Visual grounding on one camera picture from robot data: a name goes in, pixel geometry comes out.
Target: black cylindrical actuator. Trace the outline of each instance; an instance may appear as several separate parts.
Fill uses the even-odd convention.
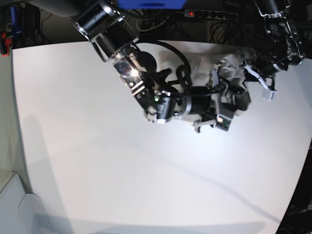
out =
[[[72,21],[81,34],[100,46],[109,58],[119,48],[137,38],[124,18],[101,0],[72,17]]]
[[[176,100],[173,97],[156,97],[157,118],[156,123],[166,123],[172,119],[175,113]]]

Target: robotic arm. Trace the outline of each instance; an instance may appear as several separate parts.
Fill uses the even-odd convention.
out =
[[[184,63],[176,70],[177,80],[166,81],[172,70],[156,71],[153,56],[137,47],[144,41],[138,40],[122,14],[109,2],[100,0],[91,4],[72,17],[72,21],[101,59],[113,64],[149,121],[163,124],[173,118],[197,115],[194,121],[197,132],[202,125],[227,131],[234,115],[248,109],[249,81],[258,81],[263,86],[263,97],[272,100],[277,92],[275,74],[287,71],[289,65],[300,64],[305,57],[294,23],[288,18],[291,6],[288,0],[255,0],[255,4],[265,18],[267,33],[286,38],[286,54],[271,60],[257,58],[255,54],[228,55],[214,66],[205,86],[193,86],[191,68],[183,54],[156,41],[155,44],[172,50]],[[182,91],[178,91],[176,85],[180,85]]]

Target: black cable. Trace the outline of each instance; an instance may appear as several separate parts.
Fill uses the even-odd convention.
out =
[[[46,20],[50,19],[51,16],[52,16],[52,13],[50,13],[50,15],[49,15],[47,18],[45,18],[45,19],[43,19],[43,20],[41,21],[41,28],[40,28],[41,31],[43,31],[43,23],[44,23]]]
[[[215,42],[217,44],[222,44],[222,39],[224,38],[224,35],[226,34],[226,31],[228,30],[229,25],[227,25],[227,27],[223,27],[221,26],[223,31],[219,32],[216,36],[215,36]]]
[[[273,78],[273,77],[268,77],[268,76],[266,76],[265,78],[270,78],[271,80],[272,80],[272,82],[271,82],[271,89],[275,89],[275,79]]]
[[[240,29],[236,29],[236,30],[233,30],[232,32],[228,32],[228,34],[224,37],[225,43],[227,41],[229,42],[229,39],[235,39],[236,42],[238,43],[237,38],[235,37],[238,33],[240,33]]]
[[[224,38],[225,38],[225,35],[227,33],[227,31],[229,30],[229,27],[230,25],[228,24],[224,30],[224,32],[221,34],[219,40],[217,41],[218,44],[225,44],[225,41],[224,41]]]
[[[226,89],[226,85],[223,83],[220,83],[218,85],[216,85],[214,88],[212,89],[208,89],[206,94],[180,94],[180,93],[174,93],[171,92],[171,95],[176,96],[176,97],[193,97],[193,98],[200,98],[200,97],[209,97],[212,94],[217,94],[220,92],[223,92]]]
[[[264,68],[262,68],[262,70],[260,71],[260,75],[262,75],[262,72],[263,72],[266,68],[272,66],[273,64],[278,64],[278,63],[282,62],[283,60],[287,59],[288,56],[289,56],[290,54],[291,54],[291,52],[290,52],[289,54],[287,54],[285,57],[283,57],[283,58],[281,58],[281,59],[279,59],[279,60],[277,60],[277,61],[275,61],[275,62],[269,64],[268,66],[265,66]]]
[[[185,37],[187,38],[187,40],[193,41],[192,38],[190,37],[189,34],[187,34],[187,32],[185,32],[183,26],[181,25],[181,23],[179,21],[176,22],[177,25],[180,27],[180,29],[182,30],[182,32],[184,33]]]
[[[136,12],[139,16],[142,16],[142,14],[139,11],[137,11],[135,9],[133,9],[133,11]]]
[[[211,27],[210,27],[210,42],[209,43],[215,43],[215,39],[214,39],[214,37],[215,37],[215,33],[217,32],[217,30],[222,26],[222,24],[223,24],[223,22],[216,22],[216,23],[213,23],[212,25],[211,25]]]
[[[179,84],[184,90],[184,93],[188,93],[192,86],[192,80],[191,75],[187,71],[185,71],[185,65],[178,66],[178,68],[175,71],[175,74],[177,80],[179,81]]]
[[[126,10],[124,10],[124,9],[122,9],[122,8],[120,8],[120,7],[118,7],[118,6],[116,6],[116,5],[111,4],[111,3],[109,2],[109,0],[105,1],[105,3],[106,3],[107,5],[109,5],[109,7],[112,8],[113,10],[119,11],[122,15],[129,16],[129,17],[133,17],[133,18],[140,19],[140,20],[151,20],[151,19],[155,19],[155,18],[159,17],[159,16],[162,14],[162,12],[163,12],[163,10],[158,10],[158,12],[156,12],[155,14],[150,15],[150,16],[142,16],[142,15],[138,16],[138,15],[136,15],[136,14],[133,14],[132,12],[126,11]]]
[[[173,47],[172,45],[169,45],[165,42],[162,41],[158,41],[158,40],[138,40],[136,42],[136,44],[140,44],[140,43],[149,43],[149,44],[155,44],[155,45],[159,45],[162,47],[165,47],[168,50],[171,50],[172,52],[174,52],[184,63],[184,65],[188,68],[188,70],[191,73],[191,66],[190,63],[188,62],[188,60],[186,59],[186,57],[184,56],[184,54],[182,54],[178,49],[176,49],[175,47]]]
[[[180,26],[177,24],[177,22],[174,22],[174,25],[175,25],[175,29],[182,35],[182,37],[183,37],[185,40],[188,40],[186,34],[182,31],[182,29],[181,29]]]
[[[38,33],[42,37],[44,43],[45,43],[45,41],[47,41],[49,44],[52,44],[52,42],[43,34],[43,32],[41,30],[39,30]]]
[[[32,32],[29,32],[29,38],[34,42],[35,45],[38,45],[37,41],[36,41],[36,37],[38,35],[33,35]]]
[[[167,84],[169,85],[177,85],[177,84],[180,84],[179,80],[171,80],[169,82],[167,82]]]

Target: white tabletop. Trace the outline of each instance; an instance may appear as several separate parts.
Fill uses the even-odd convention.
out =
[[[170,42],[189,60],[232,47]],[[159,68],[179,59],[141,45]],[[32,189],[59,233],[274,234],[312,137],[312,62],[277,76],[277,100],[251,84],[229,132],[149,123],[87,42],[13,52]],[[209,71],[210,64],[202,69]]]

